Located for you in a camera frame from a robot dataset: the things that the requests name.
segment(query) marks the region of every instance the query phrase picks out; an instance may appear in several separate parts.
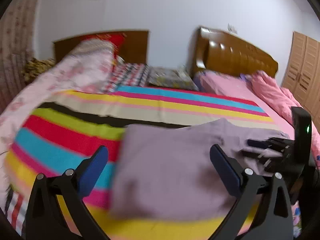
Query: wardrobe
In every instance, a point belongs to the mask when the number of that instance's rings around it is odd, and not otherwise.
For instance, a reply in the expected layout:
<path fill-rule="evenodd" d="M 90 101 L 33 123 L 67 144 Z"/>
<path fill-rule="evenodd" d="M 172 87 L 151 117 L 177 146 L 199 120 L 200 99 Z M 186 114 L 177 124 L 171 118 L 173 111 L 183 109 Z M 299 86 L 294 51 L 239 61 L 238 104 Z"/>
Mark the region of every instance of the wardrobe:
<path fill-rule="evenodd" d="M 312 116 L 320 131 L 320 42 L 294 32 L 289 64 L 282 82 Z"/>

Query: floral curtain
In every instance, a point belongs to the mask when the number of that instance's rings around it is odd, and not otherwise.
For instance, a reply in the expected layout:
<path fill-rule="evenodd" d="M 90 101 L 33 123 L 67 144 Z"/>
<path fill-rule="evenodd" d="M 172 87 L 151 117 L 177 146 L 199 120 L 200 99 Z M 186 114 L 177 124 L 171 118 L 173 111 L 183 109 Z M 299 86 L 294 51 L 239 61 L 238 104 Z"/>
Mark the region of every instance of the floral curtain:
<path fill-rule="evenodd" d="M 25 87 L 22 69 L 33 57 L 37 0 L 12 0 L 0 19 L 0 113 Z"/>

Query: checkered fabric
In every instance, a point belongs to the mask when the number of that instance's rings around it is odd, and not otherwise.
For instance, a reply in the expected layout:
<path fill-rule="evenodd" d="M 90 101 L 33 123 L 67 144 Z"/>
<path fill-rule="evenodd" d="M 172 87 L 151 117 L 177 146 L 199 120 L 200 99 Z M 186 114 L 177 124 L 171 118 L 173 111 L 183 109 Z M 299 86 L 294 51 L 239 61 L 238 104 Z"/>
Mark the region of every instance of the checkered fabric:
<path fill-rule="evenodd" d="M 12 227 L 25 239 L 25 216 L 27 213 L 28 201 L 23 196 L 10 188 L 4 208 L 4 214 Z"/>
<path fill-rule="evenodd" d="M 120 85 L 144 87 L 147 83 L 148 74 L 149 67 L 145 64 L 125 63 L 117 65 L 103 91 L 105 93 L 114 92 Z"/>

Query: striped blanket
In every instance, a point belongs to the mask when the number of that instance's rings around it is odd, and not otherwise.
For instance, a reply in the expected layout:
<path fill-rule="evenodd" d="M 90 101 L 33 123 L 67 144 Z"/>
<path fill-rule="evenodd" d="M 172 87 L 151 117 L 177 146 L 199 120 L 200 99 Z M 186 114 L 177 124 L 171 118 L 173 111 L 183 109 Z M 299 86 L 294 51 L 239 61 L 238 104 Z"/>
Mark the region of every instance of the striped blanket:
<path fill-rule="evenodd" d="M 108 215 L 110 185 L 126 125 L 181 128 L 221 117 L 238 126 L 277 130 L 260 107 L 243 99 L 128 86 L 119 87 L 112 95 L 66 90 L 52 95 L 32 112 L 15 138 L 5 166 L 13 187 L 28 199 L 38 173 L 48 177 L 61 175 L 105 145 L 109 150 L 108 164 L 84 203 L 108 235 L 122 239 L 202 239 L 221 220 L 194 223 L 113 220 Z M 62 201 L 60 205 L 66 212 Z M 77 232 L 68 218 L 70 215 L 66 214 L 67 223 Z"/>

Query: silver bolt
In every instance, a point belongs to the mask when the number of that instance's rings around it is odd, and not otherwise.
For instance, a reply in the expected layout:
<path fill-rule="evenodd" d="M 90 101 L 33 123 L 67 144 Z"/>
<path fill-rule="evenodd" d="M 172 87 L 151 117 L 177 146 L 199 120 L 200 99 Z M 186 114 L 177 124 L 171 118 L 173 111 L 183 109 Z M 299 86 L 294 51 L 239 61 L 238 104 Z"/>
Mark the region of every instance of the silver bolt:
<path fill-rule="evenodd" d="M 275 176 L 276 176 L 277 179 L 282 179 L 282 175 L 279 172 L 276 172 Z"/>
<path fill-rule="evenodd" d="M 44 177 L 44 175 L 43 175 L 42 173 L 40 173 L 40 174 L 37 175 L 37 179 L 38 179 L 38 180 L 43 179 L 43 177 Z"/>
<path fill-rule="evenodd" d="M 252 175 L 253 174 L 253 170 L 251 170 L 250 168 L 246 168 L 244 170 L 244 173 L 247 174 L 247 175 Z"/>
<path fill-rule="evenodd" d="M 73 169 L 68 169 L 68 170 L 66 170 L 66 172 L 65 172 L 65 174 L 66 174 L 67 176 L 71 176 L 73 173 L 74 173 L 74 170 L 73 170 Z"/>

